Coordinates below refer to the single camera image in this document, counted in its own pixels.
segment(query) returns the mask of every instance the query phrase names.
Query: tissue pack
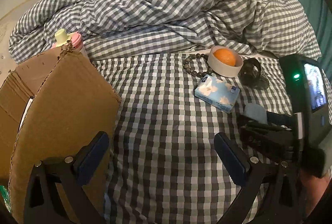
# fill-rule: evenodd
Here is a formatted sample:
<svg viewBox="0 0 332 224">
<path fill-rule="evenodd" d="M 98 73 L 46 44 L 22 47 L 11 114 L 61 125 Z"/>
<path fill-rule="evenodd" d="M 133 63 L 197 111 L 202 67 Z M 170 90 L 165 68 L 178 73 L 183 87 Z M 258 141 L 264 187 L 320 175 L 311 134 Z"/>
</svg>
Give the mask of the tissue pack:
<svg viewBox="0 0 332 224">
<path fill-rule="evenodd" d="M 206 75 L 195 89 L 195 96 L 226 113 L 230 113 L 239 92 L 239 87 Z"/>
</svg>

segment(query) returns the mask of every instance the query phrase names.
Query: white bowl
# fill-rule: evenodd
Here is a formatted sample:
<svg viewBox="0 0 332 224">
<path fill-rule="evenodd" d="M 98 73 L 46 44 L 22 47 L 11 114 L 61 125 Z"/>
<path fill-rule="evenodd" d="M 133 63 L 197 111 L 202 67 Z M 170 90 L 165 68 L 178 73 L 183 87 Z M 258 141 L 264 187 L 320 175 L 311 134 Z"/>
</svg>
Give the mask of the white bowl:
<svg viewBox="0 0 332 224">
<path fill-rule="evenodd" d="M 232 52 L 232 54 L 235 57 L 235 66 L 229 66 L 224 64 L 223 62 L 219 61 L 213 53 L 216 50 L 219 49 L 227 49 Z M 224 46 L 214 46 L 210 50 L 209 58 L 207 60 L 207 63 L 209 64 L 210 68 L 213 69 L 214 72 L 218 73 L 221 76 L 228 77 L 228 78 L 234 78 L 238 75 L 240 69 L 243 66 L 243 60 L 242 57 L 239 56 L 236 52 L 233 50 L 226 48 Z"/>
</svg>

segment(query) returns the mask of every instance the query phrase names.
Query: cardboard box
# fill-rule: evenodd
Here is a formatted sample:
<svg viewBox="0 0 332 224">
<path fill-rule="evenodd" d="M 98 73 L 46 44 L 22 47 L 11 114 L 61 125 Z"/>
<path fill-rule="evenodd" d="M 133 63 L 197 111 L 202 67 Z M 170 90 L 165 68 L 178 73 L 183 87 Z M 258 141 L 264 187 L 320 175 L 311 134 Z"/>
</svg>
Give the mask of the cardboard box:
<svg viewBox="0 0 332 224">
<path fill-rule="evenodd" d="M 48 50 L 11 72 L 0 89 L 0 184 L 9 183 L 12 213 L 19 223 L 23 223 L 34 163 L 75 155 L 100 130 L 111 137 L 120 101 L 90 61 L 73 48 Z M 100 213 L 109 157 L 105 154 L 90 183 L 83 187 Z M 60 192 L 70 219 L 77 221 Z"/>
</svg>

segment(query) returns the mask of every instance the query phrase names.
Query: human hand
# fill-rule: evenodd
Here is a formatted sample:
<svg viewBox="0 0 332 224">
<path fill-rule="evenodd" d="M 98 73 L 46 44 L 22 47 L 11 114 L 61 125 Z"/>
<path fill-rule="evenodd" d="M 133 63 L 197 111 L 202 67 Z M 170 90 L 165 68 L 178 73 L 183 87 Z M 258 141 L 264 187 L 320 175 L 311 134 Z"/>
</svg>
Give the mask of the human hand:
<svg viewBox="0 0 332 224">
<path fill-rule="evenodd" d="M 313 209 L 318 204 L 319 200 L 323 196 L 331 178 L 329 173 L 327 173 L 323 178 L 317 178 L 305 170 L 301 169 L 299 174 L 302 185 L 307 191 L 307 201 L 305 213 L 310 215 Z"/>
</svg>

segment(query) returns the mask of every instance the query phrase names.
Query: bed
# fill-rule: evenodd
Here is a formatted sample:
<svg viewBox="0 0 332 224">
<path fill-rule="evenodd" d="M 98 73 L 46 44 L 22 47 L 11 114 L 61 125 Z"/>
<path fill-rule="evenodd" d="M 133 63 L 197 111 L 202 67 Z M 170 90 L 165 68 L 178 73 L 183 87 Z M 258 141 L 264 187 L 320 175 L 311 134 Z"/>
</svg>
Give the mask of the bed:
<svg viewBox="0 0 332 224">
<path fill-rule="evenodd" d="M 122 98 L 105 195 L 110 223 L 215 223 L 239 191 L 214 151 L 215 134 L 242 146 L 237 117 L 247 103 L 292 111 L 278 59 L 257 54 L 321 56 L 298 0 L 41 0 L 15 26 L 12 57 L 49 49 L 59 28 L 83 35 L 91 62 Z M 195 98 L 199 78 L 183 70 L 188 54 L 214 45 L 255 56 L 270 81 L 255 90 L 214 73 L 241 89 L 230 114 Z M 206 71 L 203 58 L 194 64 Z M 247 221 L 263 195 L 264 186 Z"/>
</svg>

